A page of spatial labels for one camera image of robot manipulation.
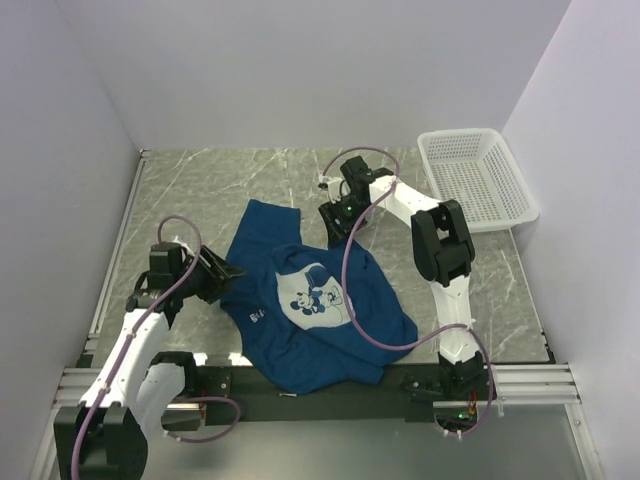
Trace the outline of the blue cartoon print t-shirt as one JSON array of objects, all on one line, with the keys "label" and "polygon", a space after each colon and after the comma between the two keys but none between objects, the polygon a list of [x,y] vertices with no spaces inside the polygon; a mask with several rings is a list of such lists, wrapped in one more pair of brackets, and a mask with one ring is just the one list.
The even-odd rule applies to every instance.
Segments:
[{"label": "blue cartoon print t-shirt", "polygon": [[342,382],[377,384],[418,338],[374,257],[358,244],[303,244],[301,213],[250,200],[227,254],[246,271],[220,302],[242,353],[294,394]]}]

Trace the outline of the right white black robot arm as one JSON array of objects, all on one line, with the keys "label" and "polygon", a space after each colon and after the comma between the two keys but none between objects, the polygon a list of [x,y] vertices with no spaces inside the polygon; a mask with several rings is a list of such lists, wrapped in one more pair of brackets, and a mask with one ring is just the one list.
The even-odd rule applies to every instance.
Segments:
[{"label": "right white black robot arm", "polygon": [[469,284],[475,248],[461,206],[433,199],[406,185],[397,170],[371,169],[352,155],[341,174],[319,176],[328,195],[319,208],[330,246],[345,245],[349,253],[356,232],[379,207],[411,231],[414,264],[431,288],[439,327],[439,389],[444,398],[465,399],[490,382],[489,355],[473,329]]}]

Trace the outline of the white plastic perforated basket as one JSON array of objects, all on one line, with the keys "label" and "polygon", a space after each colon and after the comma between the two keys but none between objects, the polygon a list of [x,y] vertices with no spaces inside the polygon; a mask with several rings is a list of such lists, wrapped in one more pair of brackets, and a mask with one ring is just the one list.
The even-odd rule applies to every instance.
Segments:
[{"label": "white plastic perforated basket", "polygon": [[533,222],[539,207],[502,135],[491,128],[438,130],[417,139],[436,198],[457,201],[472,233]]}]

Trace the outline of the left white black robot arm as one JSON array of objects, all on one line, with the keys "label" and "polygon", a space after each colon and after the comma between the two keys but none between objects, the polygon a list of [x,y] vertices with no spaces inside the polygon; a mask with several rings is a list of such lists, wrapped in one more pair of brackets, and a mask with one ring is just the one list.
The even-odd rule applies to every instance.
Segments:
[{"label": "left white black robot arm", "polygon": [[227,397],[205,395],[192,353],[161,346],[186,299],[213,304],[244,274],[206,246],[151,247],[149,267],[126,301],[121,331],[104,366],[77,404],[61,408],[53,422],[61,478],[141,478],[149,441],[176,400],[240,408]]}]

